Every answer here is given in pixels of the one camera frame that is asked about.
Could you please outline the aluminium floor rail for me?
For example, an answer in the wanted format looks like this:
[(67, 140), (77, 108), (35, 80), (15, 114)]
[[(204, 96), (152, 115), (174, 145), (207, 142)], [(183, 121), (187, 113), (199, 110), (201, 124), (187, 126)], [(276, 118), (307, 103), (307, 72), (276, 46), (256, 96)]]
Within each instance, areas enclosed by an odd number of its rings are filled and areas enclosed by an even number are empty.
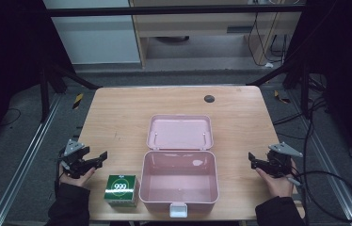
[(8, 211), (20, 191), (25, 176), (29, 172), (32, 163), (40, 150), (41, 143), (44, 141), (44, 138), (46, 137), (46, 134), (55, 118), (61, 100), (62, 96), (60, 94), (54, 95), (53, 102), (50, 104), (49, 113), (46, 119), (40, 123), (35, 135), (24, 153), (20, 164), (18, 165), (18, 168), (14, 172), (6, 191), (0, 199), (0, 226), (3, 225), (8, 215)]
[[(315, 132), (312, 122), (311, 109), (309, 108), (310, 117), (307, 119), (300, 109), (300, 101), (297, 95), (294, 94), (292, 91), (288, 91), (288, 95), (290, 96), (292, 105), (298, 111), (298, 116), (300, 120), (302, 121), (304, 127), (307, 129), (307, 133), (304, 138), (303, 148), (303, 181), (306, 182), (307, 176), (311, 174), (324, 175), (327, 178), (328, 185), (331, 188), (334, 197), (337, 199), (341, 206), (341, 209), (344, 213), (344, 217), (336, 216), (324, 206), (322, 206), (321, 203), (317, 201), (313, 196), (312, 188), (308, 184), (304, 185), (304, 190), (307, 194), (305, 201), (314, 204), (318, 209), (323, 211), (325, 214), (329, 215), (331, 218), (339, 220), (340, 222), (349, 223), (350, 226), (352, 226), (352, 185), (340, 176), (339, 172), (336, 170), (328, 154), (326, 153), (323, 143)], [(313, 153), (316, 155), (317, 161), (319, 162), (321, 169), (307, 170), (307, 160), (309, 153)]]

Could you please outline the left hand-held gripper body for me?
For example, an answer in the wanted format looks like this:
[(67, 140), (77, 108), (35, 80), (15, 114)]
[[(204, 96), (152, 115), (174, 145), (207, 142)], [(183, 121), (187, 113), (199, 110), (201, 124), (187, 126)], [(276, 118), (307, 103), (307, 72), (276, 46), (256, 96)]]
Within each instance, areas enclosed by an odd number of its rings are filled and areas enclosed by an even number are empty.
[(65, 148), (59, 154), (59, 163), (63, 167), (63, 171), (74, 179), (80, 178), (87, 170), (83, 169), (85, 159), (80, 158), (78, 151), (87, 147), (84, 143), (69, 139)]

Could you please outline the person's right hand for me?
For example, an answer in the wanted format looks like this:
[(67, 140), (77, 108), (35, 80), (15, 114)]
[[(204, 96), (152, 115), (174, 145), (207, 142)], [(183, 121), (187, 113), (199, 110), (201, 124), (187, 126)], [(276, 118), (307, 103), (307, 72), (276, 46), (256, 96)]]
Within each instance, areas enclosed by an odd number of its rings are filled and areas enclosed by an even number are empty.
[(294, 191), (294, 184), (291, 182), (293, 178), (292, 174), (287, 174), (280, 178), (273, 178), (262, 169), (257, 168), (256, 172), (264, 180), (272, 198), (292, 197)]

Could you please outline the pink plastic storage box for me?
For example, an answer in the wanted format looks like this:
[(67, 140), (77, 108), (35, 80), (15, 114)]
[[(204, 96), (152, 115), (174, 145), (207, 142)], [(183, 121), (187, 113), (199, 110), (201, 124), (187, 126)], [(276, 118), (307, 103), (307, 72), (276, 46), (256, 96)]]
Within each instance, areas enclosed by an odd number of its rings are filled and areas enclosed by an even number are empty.
[(146, 208), (172, 218), (210, 213), (219, 198), (213, 145), (207, 116), (152, 116), (139, 189)]

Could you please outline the person's left hand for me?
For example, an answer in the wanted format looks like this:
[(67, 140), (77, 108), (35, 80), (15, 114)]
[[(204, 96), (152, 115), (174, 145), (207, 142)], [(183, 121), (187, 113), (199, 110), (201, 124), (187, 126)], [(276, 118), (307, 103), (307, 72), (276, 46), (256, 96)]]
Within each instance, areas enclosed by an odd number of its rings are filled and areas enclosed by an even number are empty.
[(68, 185), (72, 185), (72, 186), (79, 186), (79, 187), (86, 188), (88, 180), (92, 177), (92, 175), (95, 173), (95, 171), (96, 171), (95, 168), (91, 168), (84, 175), (82, 175), (80, 178), (74, 179), (71, 176), (69, 176), (67, 173), (65, 173), (63, 171), (63, 167), (60, 166), (59, 167), (59, 182), (61, 184), (68, 184)]

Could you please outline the black horizontal frame bar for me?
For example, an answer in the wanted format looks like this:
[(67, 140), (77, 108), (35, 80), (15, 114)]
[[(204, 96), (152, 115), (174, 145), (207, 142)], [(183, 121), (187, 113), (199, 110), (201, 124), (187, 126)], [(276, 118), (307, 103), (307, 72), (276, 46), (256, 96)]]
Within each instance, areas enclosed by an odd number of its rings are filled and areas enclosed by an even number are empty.
[(46, 9), (51, 17), (173, 15), (207, 13), (300, 12), (306, 5), (229, 5), (229, 6), (169, 6), (135, 8), (59, 8)]

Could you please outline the white cabinet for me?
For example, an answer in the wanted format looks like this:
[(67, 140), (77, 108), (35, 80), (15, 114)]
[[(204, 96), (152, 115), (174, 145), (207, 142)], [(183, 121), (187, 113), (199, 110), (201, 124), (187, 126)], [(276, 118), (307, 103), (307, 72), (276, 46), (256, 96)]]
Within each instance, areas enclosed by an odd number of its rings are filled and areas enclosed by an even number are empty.
[[(43, 0), (47, 9), (128, 8), (128, 0)], [(53, 17), (73, 65), (139, 63), (131, 16)]]

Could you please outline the yellow and black floor tape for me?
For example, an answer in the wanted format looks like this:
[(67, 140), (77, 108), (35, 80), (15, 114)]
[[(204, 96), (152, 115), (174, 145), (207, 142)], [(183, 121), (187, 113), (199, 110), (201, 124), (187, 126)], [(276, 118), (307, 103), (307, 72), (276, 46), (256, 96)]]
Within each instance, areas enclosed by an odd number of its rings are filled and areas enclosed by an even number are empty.
[(284, 90), (275, 90), (274, 96), (277, 100), (279, 100), (282, 103), (285, 103), (285, 104), (291, 103), (290, 98), (288, 97), (287, 93)]
[(82, 101), (82, 99), (83, 99), (83, 96), (84, 96), (83, 93), (78, 93), (78, 94), (76, 95), (75, 100), (74, 100), (74, 102), (73, 102), (73, 104), (72, 104), (72, 109), (78, 108), (78, 106), (80, 105), (80, 103), (81, 103), (81, 101)]

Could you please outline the light wooden desk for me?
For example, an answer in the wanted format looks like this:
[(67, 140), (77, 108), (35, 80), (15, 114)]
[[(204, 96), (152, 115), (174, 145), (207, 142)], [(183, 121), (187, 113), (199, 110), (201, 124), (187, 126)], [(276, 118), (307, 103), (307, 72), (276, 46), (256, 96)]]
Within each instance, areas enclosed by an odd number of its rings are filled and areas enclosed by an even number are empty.
[[(305, 0), (128, 0), (132, 7), (293, 5)], [(298, 12), (207, 13), (135, 15), (137, 35), (143, 38), (243, 35), (255, 63), (270, 61), (267, 55), (277, 36), (292, 35)]]

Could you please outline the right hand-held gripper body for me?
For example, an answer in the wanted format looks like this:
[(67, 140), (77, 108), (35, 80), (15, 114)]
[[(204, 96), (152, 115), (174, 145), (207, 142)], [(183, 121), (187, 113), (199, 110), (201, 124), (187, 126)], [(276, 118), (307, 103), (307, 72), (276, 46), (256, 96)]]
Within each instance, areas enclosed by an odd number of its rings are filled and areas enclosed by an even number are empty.
[(303, 153), (285, 142), (269, 145), (269, 153), (267, 154), (269, 169), (266, 173), (276, 178), (291, 174), (293, 169), (291, 158), (293, 156), (302, 157)]

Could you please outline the green and white medicine box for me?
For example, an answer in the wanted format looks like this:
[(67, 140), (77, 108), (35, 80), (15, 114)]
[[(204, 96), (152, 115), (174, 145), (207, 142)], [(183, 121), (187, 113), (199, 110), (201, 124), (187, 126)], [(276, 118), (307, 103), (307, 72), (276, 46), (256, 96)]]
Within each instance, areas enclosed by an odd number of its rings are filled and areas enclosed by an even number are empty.
[(139, 181), (135, 175), (108, 176), (104, 200), (113, 207), (136, 207)]

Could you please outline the black metal stand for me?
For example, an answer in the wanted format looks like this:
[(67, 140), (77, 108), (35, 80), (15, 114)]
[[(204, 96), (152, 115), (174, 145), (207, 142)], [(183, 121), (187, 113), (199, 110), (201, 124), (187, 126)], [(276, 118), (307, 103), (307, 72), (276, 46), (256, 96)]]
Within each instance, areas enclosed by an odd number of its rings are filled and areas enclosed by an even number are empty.
[(267, 75), (259, 78), (253, 82), (248, 83), (248, 86), (259, 87), (265, 82), (275, 78), (276, 76), (285, 73), (286, 76), (282, 85), (286, 89), (292, 89), (297, 84), (300, 84), (300, 109), (304, 116), (308, 119), (309, 113), (309, 66), (307, 59), (303, 55), (291, 56), (286, 59), (284, 64), (268, 73)]
[(76, 73), (72, 73), (57, 64), (49, 63), (42, 66), (40, 68), (41, 122), (45, 122), (50, 113), (48, 88), (52, 87), (55, 93), (64, 93), (67, 90), (67, 85), (62, 79), (63, 76), (70, 78), (72, 81), (87, 89), (100, 88), (100, 86), (90, 83), (89, 81), (79, 77)]

